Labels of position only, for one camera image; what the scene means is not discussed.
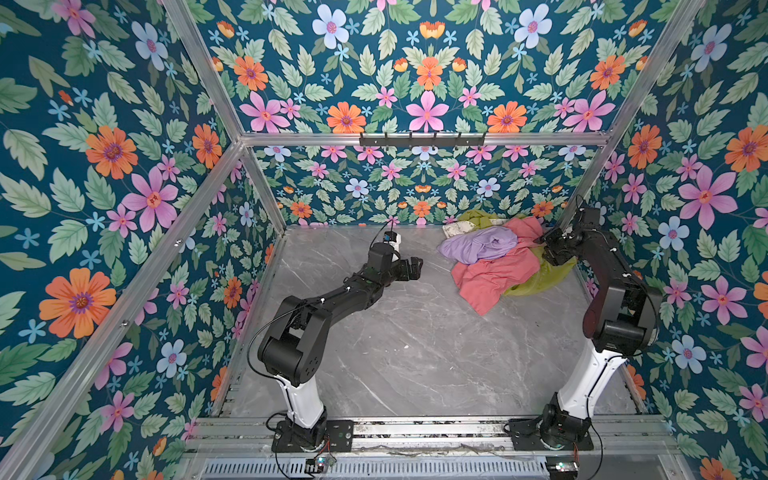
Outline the aluminium corner frame post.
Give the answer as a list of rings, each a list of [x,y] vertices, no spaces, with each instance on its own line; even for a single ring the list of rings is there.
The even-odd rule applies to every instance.
[[[232,144],[235,156],[245,156],[243,165],[246,168],[246,172],[253,181],[255,191],[264,206],[277,238],[281,239],[285,234],[286,222],[280,213],[267,177],[258,165],[252,148],[244,142],[246,131],[222,83],[221,77],[213,65],[212,57],[187,2],[165,1],[164,8],[189,55],[205,92],[213,103],[214,110],[222,120],[222,125]]]

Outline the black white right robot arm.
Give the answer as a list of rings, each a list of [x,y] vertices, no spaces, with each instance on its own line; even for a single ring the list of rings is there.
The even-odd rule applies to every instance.
[[[584,441],[591,414],[613,374],[655,342],[662,293],[631,271],[616,237],[601,228],[597,208],[581,209],[570,227],[556,228],[540,242],[550,264],[584,261],[598,285],[583,317],[585,348],[569,380],[541,414],[539,438],[559,450]]]

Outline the right green circuit board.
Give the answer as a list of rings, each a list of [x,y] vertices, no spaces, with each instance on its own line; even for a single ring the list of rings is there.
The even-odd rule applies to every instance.
[[[546,462],[550,480],[577,480],[579,464],[575,460],[548,459]]]

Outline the aluminium back horizontal bar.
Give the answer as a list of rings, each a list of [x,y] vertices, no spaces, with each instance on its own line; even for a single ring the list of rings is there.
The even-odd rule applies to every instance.
[[[410,148],[435,146],[438,148],[499,146],[499,145],[591,145],[605,146],[608,135],[603,132],[573,133],[246,133],[240,141],[248,147],[257,146],[372,146]]]

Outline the pink cloth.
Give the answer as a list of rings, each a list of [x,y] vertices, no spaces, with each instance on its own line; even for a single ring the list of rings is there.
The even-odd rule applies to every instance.
[[[541,269],[541,260],[534,252],[536,240],[543,234],[539,221],[534,217],[513,218],[502,228],[517,236],[514,248],[497,259],[457,263],[451,271],[459,295],[480,316],[492,310],[507,290],[522,285]]]

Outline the green circuit board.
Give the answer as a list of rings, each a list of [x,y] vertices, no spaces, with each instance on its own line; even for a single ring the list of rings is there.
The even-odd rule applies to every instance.
[[[304,471],[307,474],[324,474],[337,463],[335,457],[330,454],[322,454],[314,458],[309,458],[305,462]]]
[[[579,464],[575,460],[548,459],[546,462],[550,480],[577,480]]]

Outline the white ventilation grille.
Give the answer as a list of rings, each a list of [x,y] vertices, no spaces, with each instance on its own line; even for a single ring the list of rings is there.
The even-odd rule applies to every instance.
[[[490,457],[344,457],[319,470],[304,458],[218,459],[204,479],[548,479],[543,460]]]

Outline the black hook rail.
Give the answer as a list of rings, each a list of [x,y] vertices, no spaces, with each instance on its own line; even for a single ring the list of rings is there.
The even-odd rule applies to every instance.
[[[376,133],[361,134],[358,144],[362,147],[474,147],[483,146],[486,141],[484,134],[464,133]]]

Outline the left green circuit board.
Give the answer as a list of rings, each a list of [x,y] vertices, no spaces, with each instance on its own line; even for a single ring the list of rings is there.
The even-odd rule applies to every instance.
[[[307,474],[324,474],[337,463],[335,457],[330,454],[322,454],[314,458],[309,458],[305,462],[304,471]]]

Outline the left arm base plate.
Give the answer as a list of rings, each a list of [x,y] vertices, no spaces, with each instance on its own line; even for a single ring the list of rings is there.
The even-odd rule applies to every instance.
[[[346,453],[352,450],[355,423],[351,420],[321,420],[306,429],[290,420],[282,420],[274,432],[273,453]]]

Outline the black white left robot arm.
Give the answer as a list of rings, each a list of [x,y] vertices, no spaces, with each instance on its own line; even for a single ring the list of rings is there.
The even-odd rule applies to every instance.
[[[293,426],[310,431],[327,418],[315,374],[331,328],[372,307],[393,283],[418,280],[423,265],[419,257],[401,256],[396,241],[376,242],[363,266],[339,287],[315,297],[290,295],[282,301],[259,344],[257,359],[281,387]]]

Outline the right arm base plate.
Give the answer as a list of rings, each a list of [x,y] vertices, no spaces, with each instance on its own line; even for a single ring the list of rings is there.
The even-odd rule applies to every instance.
[[[510,419],[504,432],[517,451],[551,450],[592,451],[595,449],[589,435],[591,423],[586,419],[544,421],[542,418]]]

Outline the lavender cloth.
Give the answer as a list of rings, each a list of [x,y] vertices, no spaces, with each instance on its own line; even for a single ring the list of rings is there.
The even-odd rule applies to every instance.
[[[438,252],[465,265],[505,256],[518,245],[518,235],[503,226],[492,226],[460,234],[443,241]]]

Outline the white patterned cloth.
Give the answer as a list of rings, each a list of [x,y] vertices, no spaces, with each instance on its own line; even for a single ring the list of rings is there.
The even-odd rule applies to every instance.
[[[476,230],[476,225],[471,221],[457,221],[442,226],[446,238],[464,235]]]

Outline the olive green cloth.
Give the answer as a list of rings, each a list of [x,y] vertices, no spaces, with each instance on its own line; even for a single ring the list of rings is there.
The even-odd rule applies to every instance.
[[[525,297],[554,288],[565,280],[577,263],[577,258],[572,257],[562,265],[553,265],[544,258],[543,246],[534,247],[532,253],[539,260],[539,270],[524,283],[507,289],[504,292],[505,296]]]

